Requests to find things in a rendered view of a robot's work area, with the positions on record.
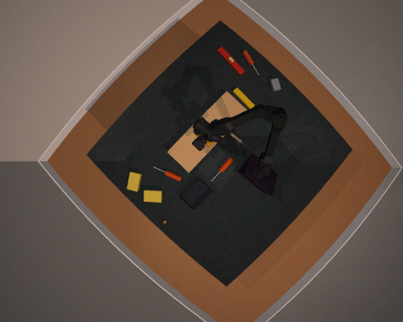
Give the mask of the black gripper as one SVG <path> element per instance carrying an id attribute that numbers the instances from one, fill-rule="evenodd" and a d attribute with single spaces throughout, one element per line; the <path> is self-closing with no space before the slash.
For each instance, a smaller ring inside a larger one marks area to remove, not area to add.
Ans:
<path id="1" fill-rule="evenodd" d="M 204 137 L 202 137 L 201 135 L 198 135 L 198 137 L 192 142 L 192 144 L 199 151 L 201 151 L 205 147 L 205 145 L 207 144 L 206 134 L 204 134 Z"/>

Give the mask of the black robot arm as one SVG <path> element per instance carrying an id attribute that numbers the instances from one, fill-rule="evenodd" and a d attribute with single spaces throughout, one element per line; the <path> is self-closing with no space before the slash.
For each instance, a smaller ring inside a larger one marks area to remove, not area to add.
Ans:
<path id="1" fill-rule="evenodd" d="M 227 133 L 235 127 L 248 121 L 262 117 L 272 123 L 269 140 L 264 152 L 259 156 L 259 165 L 256 165 L 250 175 L 258 182 L 264 176 L 270 176 L 272 168 L 272 156 L 275 151 L 280 132 L 287 124 L 287 113 L 282 107 L 259 104 L 233 117 L 225 117 L 218 121 L 208 123 L 203 117 L 199 118 L 193 125 L 194 133 L 202 137 L 206 134 L 207 140 L 220 144 Z M 216 128 L 214 126 L 216 125 Z"/>

